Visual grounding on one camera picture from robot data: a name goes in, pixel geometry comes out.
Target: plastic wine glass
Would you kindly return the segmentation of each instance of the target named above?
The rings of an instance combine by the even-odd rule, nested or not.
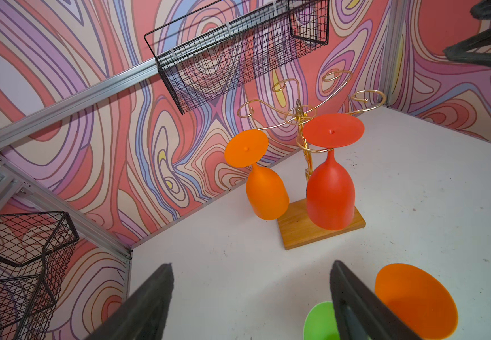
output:
[[[304,125],[303,136],[313,145],[327,148],[353,144],[364,134],[364,124],[347,114],[326,114]],[[326,161],[312,173],[306,187],[310,220],[321,228],[340,230],[355,214],[355,186],[349,173],[329,150]]]
[[[304,322],[304,340],[340,340],[332,301],[316,304]]]
[[[379,271],[374,292],[423,339],[445,339],[457,329],[459,315],[451,294],[422,269],[389,264]]]
[[[280,176],[257,162],[268,151],[268,137],[259,130],[238,133],[225,149],[226,162],[233,167],[252,165],[245,190],[255,214],[263,220],[274,220],[289,208],[289,195]]]

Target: white table surface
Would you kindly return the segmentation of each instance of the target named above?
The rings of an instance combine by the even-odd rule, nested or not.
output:
[[[331,300],[336,259],[372,290],[387,264],[426,270],[457,304],[451,339],[491,339],[491,144],[387,108],[360,119],[363,138],[336,160],[366,228],[286,251],[240,186],[134,249],[131,292],[173,264],[164,339],[302,339],[310,308]],[[306,195],[305,167],[296,153],[273,168],[292,202]]]

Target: wire basket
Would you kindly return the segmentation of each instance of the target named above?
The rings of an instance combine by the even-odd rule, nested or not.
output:
[[[66,212],[0,215],[0,339],[43,339],[79,235]]]
[[[156,55],[147,36],[188,15],[144,36],[182,114],[329,42],[329,0],[277,0]]]

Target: gold hook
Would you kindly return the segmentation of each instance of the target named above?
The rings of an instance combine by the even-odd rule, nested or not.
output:
[[[279,113],[284,114],[285,116],[287,116],[287,112],[285,112],[285,111],[281,111],[281,110],[278,110],[278,109],[276,109],[275,107],[273,107],[272,105],[268,104],[267,102],[265,102],[264,100],[261,100],[261,99],[252,99],[252,100],[246,101],[245,103],[243,103],[242,105],[240,105],[240,107],[239,107],[239,108],[236,110],[236,116],[238,116],[238,117],[240,117],[240,118],[247,118],[247,119],[249,120],[249,122],[250,122],[251,126],[253,126],[255,129],[260,130],[260,131],[262,131],[262,130],[267,130],[267,129],[273,129],[273,128],[275,128],[275,127],[282,126],[282,125],[285,125],[285,124],[286,124],[285,122],[283,122],[283,123],[278,124],[278,125],[269,126],[269,127],[261,127],[261,128],[259,128],[259,127],[257,126],[257,123],[255,122],[255,120],[254,120],[254,119],[253,119],[253,117],[252,117],[252,116],[253,116],[253,114],[255,113],[255,110],[253,110],[253,107],[249,106],[249,111],[250,111],[251,113],[249,113],[248,115],[241,115],[241,114],[240,114],[240,111],[242,110],[242,108],[243,108],[244,106],[249,105],[249,104],[251,104],[251,103],[253,103],[253,102],[259,102],[259,103],[262,103],[262,104],[264,104],[264,105],[268,106],[270,109],[272,109],[272,110],[274,110],[274,111],[276,111],[276,112],[279,112]]]
[[[340,85],[340,87],[338,87],[333,93],[331,93],[330,96],[327,99],[323,100],[321,102],[321,104],[315,106],[316,108],[318,108],[319,106],[323,105],[324,103],[326,103],[327,101],[329,101],[330,99],[332,99],[334,96],[336,96],[340,91],[342,91],[342,89],[344,88],[344,86],[347,85],[349,83],[349,81],[353,78],[353,72],[347,71],[347,70],[334,69],[334,70],[330,70],[327,74],[325,74],[322,77],[322,79],[323,79],[324,82],[330,82],[332,80],[335,80],[335,79],[340,78],[343,73],[348,74],[349,75],[349,78],[344,81],[344,84]]]
[[[287,86],[287,82],[290,82],[291,80],[294,80],[296,82],[298,93],[300,93],[300,82],[298,81],[298,79],[295,78],[283,79],[282,81],[277,82],[276,84],[272,85],[272,91],[273,92],[283,91],[283,89]]]
[[[381,96],[381,102],[379,102],[377,105],[374,105],[372,107],[369,107],[369,108],[366,108],[366,109],[359,109],[359,110],[355,110],[353,112],[348,112],[347,114],[349,115],[359,115],[361,113],[364,113],[366,111],[370,111],[370,110],[373,110],[373,109],[377,109],[378,107],[382,106],[383,104],[385,104],[385,102],[387,101],[387,96],[385,95],[385,93],[381,92],[381,91],[378,91],[378,90],[372,90],[372,89],[369,89],[369,90],[360,90],[360,91],[357,91],[355,92],[352,96],[351,96],[351,99],[357,101],[357,102],[362,102],[362,103],[368,103],[369,100],[364,98],[357,98],[357,95],[358,94],[361,94],[361,93],[376,93],[378,95]]]

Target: gold wire rack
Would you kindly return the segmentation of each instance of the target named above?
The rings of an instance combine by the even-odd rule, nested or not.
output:
[[[302,104],[301,100],[297,99],[294,107],[290,108],[290,110],[285,112],[285,111],[282,111],[280,109],[277,109],[276,107],[273,107],[272,105],[270,105],[269,103],[267,103],[261,99],[252,99],[252,100],[249,100],[249,101],[243,103],[238,108],[238,110],[236,111],[236,115],[240,118],[247,118],[249,120],[251,126],[253,126],[255,129],[260,130],[260,131],[273,129],[273,128],[283,126],[283,125],[296,125],[296,126],[298,126],[298,134],[296,136],[296,145],[299,146],[304,153],[304,158],[306,159],[306,163],[308,165],[308,167],[305,170],[305,175],[306,175],[306,180],[309,180],[311,174],[313,173],[313,161],[312,161],[312,155],[311,154],[312,153],[328,152],[330,150],[333,150],[333,148],[324,148],[324,149],[309,148],[308,142],[307,142],[306,138],[304,138],[303,133],[302,133],[303,126],[305,123],[309,122],[311,119],[314,119],[317,116],[317,109],[321,105],[325,104],[327,101],[329,101],[334,96],[336,96],[340,91],[342,91],[344,86],[347,85],[351,81],[351,79],[353,78],[353,73],[350,71],[346,71],[346,70],[334,69],[334,70],[330,70],[327,74],[325,74],[323,76],[322,79],[324,82],[330,82],[333,80],[337,80],[338,78],[342,77],[343,75],[347,75],[347,78],[343,82],[343,84],[338,86],[337,89],[334,92],[332,92],[330,94],[330,96],[327,99],[323,100],[323,102],[321,102],[319,105],[312,106],[312,105]],[[284,79],[284,80],[274,84],[271,89],[273,92],[281,92],[287,86],[287,82],[290,82],[290,81],[296,82],[298,93],[300,93],[300,82],[295,78]],[[358,109],[358,110],[355,110],[352,112],[346,112],[345,114],[358,116],[359,114],[362,114],[366,111],[370,111],[370,110],[373,110],[375,108],[382,106],[387,101],[387,96],[385,95],[385,93],[378,91],[378,90],[373,90],[373,89],[357,91],[351,97],[349,97],[349,100],[350,101],[353,100],[353,101],[361,102],[361,103],[368,103],[369,99],[357,98],[357,95],[364,94],[364,93],[378,94],[379,96],[381,96],[381,101],[372,107],[364,108],[364,109]],[[257,126],[256,121],[252,118],[253,114],[255,113],[255,110],[253,109],[252,106],[249,106],[249,114],[246,114],[246,115],[240,114],[240,111],[244,107],[246,107],[247,105],[254,103],[254,102],[259,102],[263,105],[268,106],[270,109],[278,112],[279,114],[283,114],[284,115],[284,118],[283,118],[284,121],[282,123],[274,125],[274,126],[268,126],[268,127]]]

